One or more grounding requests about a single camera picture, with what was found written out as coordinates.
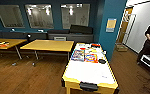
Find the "cardboard box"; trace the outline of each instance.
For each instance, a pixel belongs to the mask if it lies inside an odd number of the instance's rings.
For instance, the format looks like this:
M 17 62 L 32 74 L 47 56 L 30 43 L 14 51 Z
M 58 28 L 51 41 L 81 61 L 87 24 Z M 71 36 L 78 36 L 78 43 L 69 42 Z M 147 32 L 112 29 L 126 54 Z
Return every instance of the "cardboard box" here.
M 126 52 L 128 50 L 128 48 L 122 44 L 117 44 L 115 49 L 119 52 Z

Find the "paper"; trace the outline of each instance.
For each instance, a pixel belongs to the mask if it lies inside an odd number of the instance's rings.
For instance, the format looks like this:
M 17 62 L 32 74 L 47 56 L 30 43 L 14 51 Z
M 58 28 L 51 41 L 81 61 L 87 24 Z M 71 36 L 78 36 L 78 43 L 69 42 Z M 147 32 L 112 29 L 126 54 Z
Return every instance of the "paper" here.
M 114 32 L 116 19 L 109 18 L 106 26 L 106 32 Z
M 106 64 L 70 61 L 65 76 L 88 83 L 115 83 L 111 71 Z

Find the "brown floor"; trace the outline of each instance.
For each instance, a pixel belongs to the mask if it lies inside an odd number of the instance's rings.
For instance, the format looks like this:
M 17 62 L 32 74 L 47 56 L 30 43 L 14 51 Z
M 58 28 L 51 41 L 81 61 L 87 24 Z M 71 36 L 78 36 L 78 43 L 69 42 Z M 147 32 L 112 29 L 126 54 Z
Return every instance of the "brown floor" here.
M 0 94 L 66 94 L 61 77 L 67 65 L 67 56 L 45 56 L 36 67 L 34 55 L 17 62 L 15 54 L 0 55 Z M 150 72 L 136 64 L 132 51 L 114 51 L 110 66 L 119 84 L 119 94 L 150 94 Z M 97 94 L 71 90 L 71 94 Z

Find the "person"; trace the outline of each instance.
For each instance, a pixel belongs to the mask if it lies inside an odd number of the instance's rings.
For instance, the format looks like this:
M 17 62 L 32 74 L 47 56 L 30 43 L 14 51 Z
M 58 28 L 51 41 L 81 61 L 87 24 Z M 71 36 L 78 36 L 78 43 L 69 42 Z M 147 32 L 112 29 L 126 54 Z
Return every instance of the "person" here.
M 143 55 L 150 55 L 150 26 L 148 27 L 147 31 L 145 32 L 145 36 L 146 36 L 147 40 L 145 41 L 142 50 L 138 54 L 137 62 L 140 62 L 141 57 Z

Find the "wall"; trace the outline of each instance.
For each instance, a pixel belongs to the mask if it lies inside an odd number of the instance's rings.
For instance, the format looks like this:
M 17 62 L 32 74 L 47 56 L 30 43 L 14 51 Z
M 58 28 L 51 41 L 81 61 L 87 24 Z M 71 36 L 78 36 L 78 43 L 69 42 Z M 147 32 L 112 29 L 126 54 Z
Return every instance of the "wall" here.
M 122 15 L 127 0 L 105 0 L 103 18 L 100 29 L 99 43 L 102 48 L 107 51 L 107 59 L 110 61 L 112 58 L 116 37 L 118 34 L 119 26 L 121 23 Z M 106 24 L 108 18 L 117 19 L 114 32 L 106 32 Z
M 126 45 L 139 53 L 146 40 L 144 33 L 150 25 L 150 2 L 135 5 L 132 14 L 136 14 L 136 18 Z
M 100 35 L 100 29 L 102 24 L 102 17 L 103 17 L 103 9 L 104 9 L 104 2 L 105 0 L 98 0 L 98 8 L 96 9 L 97 15 L 95 18 L 95 26 L 94 26 L 94 42 L 98 43 L 99 41 L 99 35 Z
M 53 23 L 54 29 L 63 29 L 62 28 L 62 19 L 61 19 L 61 4 L 76 4 L 76 3 L 84 3 L 91 4 L 90 6 L 90 18 L 89 18 L 89 26 L 94 27 L 94 19 L 95 18 L 95 8 L 97 0 L 0 0 L 0 5 L 19 5 L 22 18 L 24 21 L 25 28 L 16 28 L 17 31 L 27 31 L 27 32 L 37 32 L 38 29 L 32 29 L 29 26 L 27 14 L 25 12 L 26 4 L 51 4 L 52 5 L 52 14 L 53 14 Z M 11 28 L 4 28 L 3 24 L 0 20 L 0 30 L 2 31 L 10 31 Z

